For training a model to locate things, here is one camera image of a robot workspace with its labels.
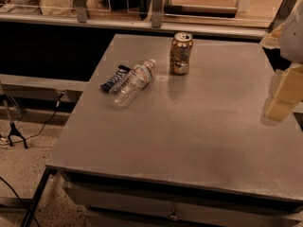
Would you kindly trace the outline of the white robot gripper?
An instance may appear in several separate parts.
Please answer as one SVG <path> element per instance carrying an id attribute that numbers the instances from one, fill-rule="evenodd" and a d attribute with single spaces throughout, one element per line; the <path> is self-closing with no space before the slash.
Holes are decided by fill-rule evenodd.
<path id="1" fill-rule="evenodd" d="M 260 45 L 275 50 L 284 60 L 295 62 L 284 71 L 274 72 L 264 101 L 260 121 L 266 126 L 276 126 L 303 101 L 303 2 Z"/>

